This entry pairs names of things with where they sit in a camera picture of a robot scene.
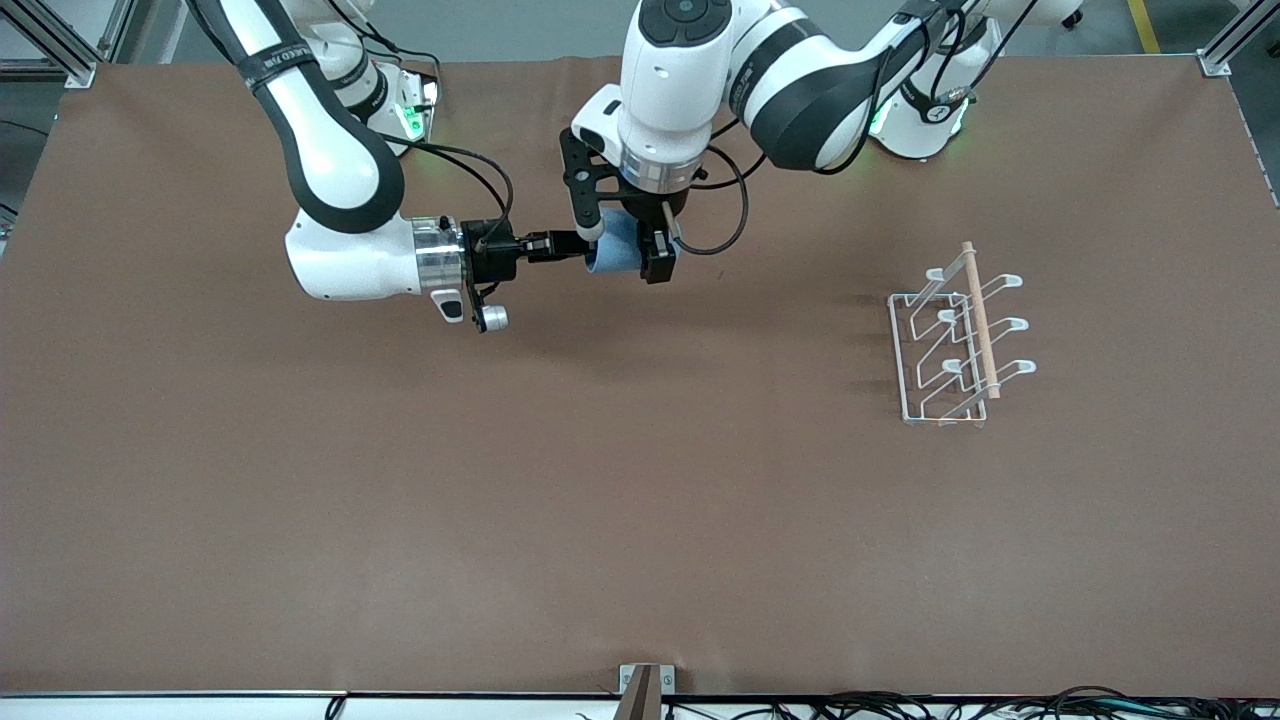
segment black strap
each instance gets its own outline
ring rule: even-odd
[[[246,56],[236,63],[236,69],[244,78],[244,85],[251,92],[257,92],[268,82],[275,79],[289,68],[296,68],[302,63],[314,63],[316,59],[306,42],[292,42],[288,45],[273,45],[259,53]]]

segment blue object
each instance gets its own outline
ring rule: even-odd
[[[586,254],[589,273],[625,273],[640,269],[640,246],[636,245],[636,219],[623,210],[600,210],[604,234],[595,241],[595,251]]]

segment black cable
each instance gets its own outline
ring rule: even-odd
[[[342,715],[342,708],[347,707],[347,696],[337,696],[329,701],[329,706],[324,708],[324,720],[338,720]]]
[[[722,720],[721,717],[717,717],[716,715],[712,715],[710,712],[705,712],[703,710],[698,710],[696,707],[690,707],[687,705],[680,705],[678,702],[673,702],[668,707],[671,710],[676,710],[676,708],[687,710],[689,712],[692,712],[694,715],[699,715],[701,717],[705,717],[707,720]],[[667,714],[667,717],[669,720],[671,712]]]
[[[31,132],[40,133],[40,135],[42,135],[45,137],[49,137],[49,133],[45,132],[45,131],[42,131],[42,129],[40,129],[40,128],[33,128],[31,126],[24,126],[22,123],[15,123],[13,120],[0,120],[0,126],[9,126],[9,127],[19,128],[19,129],[28,129]]]
[[[947,67],[951,64],[951,58],[956,56],[956,51],[960,50],[960,44],[964,42],[965,24],[969,15],[960,8],[956,8],[955,15],[957,18],[956,24],[956,37],[951,41],[951,47],[947,50],[947,56],[942,59],[942,64],[938,65],[938,74],[933,76],[933,87],[929,88],[929,100],[938,99],[938,83],[942,82],[942,74],[947,72]]]
[[[836,165],[835,168],[815,169],[814,172],[818,173],[819,176],[835,176],[837,173],[845,172],[845,168],[852,165],[854,160],[858,159],[858,155],[861,154],[863,147],[867,145],[867,138],[870,137],[872,135],[872,120],[876,117],[876,111],[879,110],[879,94],[881,90],[883,90],[882,82],[884,78],[886,65],[888,65],[888,50],[881,53],[879,63],[876,63],[876,76],[872,78],[872,96],[869,100],[870,105],[868,105],[867,108],[867,118],[863,120],[863,132],[858,136],[858,143],[854,145],[852,152],[849,154],[849,158],[845,158],[844,163]]]
[[[751,163],[751,167],[748,168],[742,173],[742,178],[744,179],[749,178],[749,177],[751,177],[751,173],[754,173],[755,170],[759,170],[760,165],[764,164],[764,159],[765,159],[764,152],[760,152],[760,156],[756,158],[754,163]],[[726,188],[726,187],[732,187],[735,184],[737,184],[737,178],[730,179],[730,181],[713,182],[710,184],[691,184],[689,187],[691,187],[694,190],[722,190],[722,188]]]
[[[978,72],[978,77],[973,78],[973,82],[969,83],[970,88],[978,87],[978,83],[982,82],[982,78],[987,77],[987,70],[989,70],[991,67],[996,64],[996,59],[998,59],[1000,54],[1005,51],[1005,45],[1009,45],[1009,38],[1012,37],[1015,32],[1018,32],[1018,28],[1021,27],[1023,20],[1025,20],[1027,15],[1032,13],[1032,8],[1036,6],[1036,3],[1039,3],[1039,0],[1030,0],[1030,3],[1028,3],[1027,6],[1023,8],[1023,13],[1018,15],[1018,19],[1014,20],[1014,24],[1009,26],[1009,32],[1005,35],[1005,37],[1000,38],[1000,45],[996,46],[996,51],[991,54],[991,58],[987,58],[987,64],[983,65],[982,70]]]
[[[716,140],[717,137],[719,137],[719,136],[724,135],[726,132],[728,132],[728,131],[731,131],[731,129],[736,128],[736,127],[737,127],[737,124],[739,124],[739,122],[740,122],[740,120],[739,120],[737,118],[733,118],[733,119],[732,119],[732,120],[731,120],[731,122],[730,122],[728,124],[726,124],[726,126],[724,126],[724,127],[722,127],[721,129],[718,129],[718,131],[713,132],[713,133],[712,133],[712,140]]]
[[[716,147],[714,145],[708,145],[707,149],[719,155],[721,160],[724,160],[724,164],[728,165],[728,169],[733,172],[733,181],[737,183],[739,191],[742,193],[742,215],[737,220],[737,229],[733,231],[733,234],[731,234],[728,240],[717,245],[716,247],[709,247],[709,249],[691,247],[689,245],[685,245],[684,240],[676,236],[671,236],[671,240],[681,250],[689,252],[690,255],[719,255],[721,252],[724,252],[726,250],[732,247],[733,243],[737,242],[737,238],[742,237],[742,231],[746,229],[746,217],[751,210],[751,204],[746,197],[746,178],[742,177],[742,170],[737,169],[737,163],[735,163],[733,159],[730,158],[727,152],[724,152],[719,147]]]
[[[507,209],[507,201],[504,201],[502,199],[502,195],[498,195],[498,188],[495,188],[493,186],[493,183],[489,182],[489,178],[481,176],[479,170],[476,170],[471,165],[463,163],[462,160],[458,160],[453,155],[449,155],[448,152],[444,152],[444,151],[440,151],[440,150],[428,150],[425,147],[421,147],[420,150],[422,150],[424,152],[428,152],[430,155],[435,155],[436,158],[439,158],[439,159],[449,163],[451,165],[453,165],[456,168],[461,168],[468,176],[474,177],[476,179],[476,182],[479,182],[480,184],[483,184],[485,190],[489,191],[489,196],[493,197],[493,201],[498,204],[498,209],[499,210],[506,210]]]
[[[463,155],[466,158],[474,158],[474,159],[480,160],[481,163],[486,164],[486,165],[489,165],[490,168],[493,168],[499,176],[502,176],[502,182],[503,182],[503,184],[507,188],[507,200],[506,201],[498,200],[498,206],[502,208],[502,215],[498,218],[498,222],[494,223],[489,228],[489,231],[486,233],[484,233],[484,236],[480,237],[479,241],[476,241],[476,246],[484,247],[484,245],[486,242],[489,242],[489,238],[493,237],[493,233],[497,232],[498,228],[500,228],[502,225],[504,225],[507,223],[507,219],[511,217],[511,206],[512,206],[512,204],[516,200],[516,188],[515,188],[515,184],[511,182],[511,176],[507,174],[507,170],[502,169],[502,165],[499,165],[497,160],[486,158],[486,156],[476,152],[475,150],[467,150],[465,147],[451,147],[448,145],[436,145],[434,142],[422,142],[421,140],[412,140],[411,141],[411,140],[404,140],[402,137],[396,137],[396,136],[384,135],[384,133],[378,133],[378,135],[381,136],[385,140],[392,141],[392,142],[397,142],[399,145],[408,145],[410,147],[416,147],[416,149],[419,149],[419,150],[421,150],[424,152],[430,152],[431,155],[435,155],[438,158],[443,156],[442,155],[443,152],[451,152],[451,154],[454,154],[454,155]],[[463,164],[454,163],[454,164],[458,165],[458,167],[463,167],[465,165],[465,163]],[[466,169],[468,170],[468,173],[472,177],[480,179],[480,173],[475,172],[475,168],[470,168],[468,167]],[[483,182],[484,186],[493,192],[494,199],[497,200],[497,196],[498,196],[497,190],[494,190],[493,186],[489,184],[489,182],[486,182],[484,179],[481,179],[480,182]]]

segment green indicator light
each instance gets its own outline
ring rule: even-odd
[[[884,120],[888,119],[890,105],[892,105],[892,102],[886,102],[884,105],[881,105],[881,109],[877,110],[876,115],[872,117],[872,127],[869,128],[868,132],[876,135],[881,131],[881,128],[884,127]]]

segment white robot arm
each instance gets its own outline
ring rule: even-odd
[[[339,102],[279,0],[189,5],[280,137],[300,206],[285,250],[302,288],[323,300],[428,290],[445,320],[462,322],[467,223],[401,217],[404,176],[396,155]],[[472,309],[481,329],[504,327],[500,306]]]
[[[649,282],[669,278],[675,252],[666,246],[681,246],[675,214],[700,176],[721,102],[783,169],[840,172],[873,133],[902,155],[938,151],[957,129],[959,115],[941,132],[940,123],[969,101],[972,81],[963,76],[975,76],[995,53],[998,29],[986,15],[1019,14],[1028,1],[1033,22],[1061,22],[1080,4],[906,0],[861,50],[849,51],[785,0],[640,0],[620,85],[600,88],[571,127],[573,138],[617,168],[623,191],[596,191],[605,173],[585,164],[584,149],[562,137],[579,234],[599,241],[605,225],[595,205],[621,200],[637,220],[641,275]],[[960,35],[961,18],[969,19],[961,45],[940,53],[945,38]],[[882,113],[873,123],[891,96],[899,105],[908,104],[904,97],[914,100],[914,118],[899,122]],[[910,127],[895,135],[886,122]]]
[[[439,77],[426,77],[372,59],[348,22],[364,18],[374,0],[283,0],[282,6],[315,55],[338,100],[372,131],[424,140],[439,102]],[[408,146],[390,143],[396,154]]]

